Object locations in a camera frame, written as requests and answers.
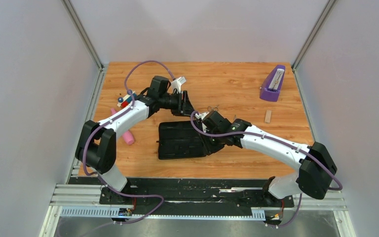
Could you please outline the black zip tool case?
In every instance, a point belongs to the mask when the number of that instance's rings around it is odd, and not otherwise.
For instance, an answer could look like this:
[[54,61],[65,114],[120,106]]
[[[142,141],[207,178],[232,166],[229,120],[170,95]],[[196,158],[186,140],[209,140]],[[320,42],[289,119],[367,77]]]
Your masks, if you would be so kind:
[[158,127],[158,159],[201,158],[222,150],[225,145],[197,132],[190,121],[162,122]]

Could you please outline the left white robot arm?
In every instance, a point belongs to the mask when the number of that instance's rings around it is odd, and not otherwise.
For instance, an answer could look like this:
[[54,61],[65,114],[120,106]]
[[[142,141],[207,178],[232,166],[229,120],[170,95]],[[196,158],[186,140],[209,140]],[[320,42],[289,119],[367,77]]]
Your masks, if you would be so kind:
[[75,158],[84,167],[92,168],[107,185],[114,188],[112,196],[118,203],[128,203],[132,192],[126,187],[126,177],[115,165],[117,139],[160,109],[168,109],[174,116],[190,116],[194,108],[187,91],[181,89],[185,82],[185,77],[170,81],[155,76],[150,86],[119,112],[99,122],[88,120],[84,123]]

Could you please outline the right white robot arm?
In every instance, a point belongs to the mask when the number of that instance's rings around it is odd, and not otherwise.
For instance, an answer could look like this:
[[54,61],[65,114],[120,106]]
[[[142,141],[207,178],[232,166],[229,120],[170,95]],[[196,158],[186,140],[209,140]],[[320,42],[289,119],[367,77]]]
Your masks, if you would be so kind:
[[202,133],[214,141],[265,154],[293,169],[289,175],[272,176],[266,181],[262,192],[266,205],[275,206],[283,198],[297,194],[321,200],[330,190],[337,167],[325,145],[289,141],[243,119],[231,122],[218,111],[194,112],[192,117],[202,124]]

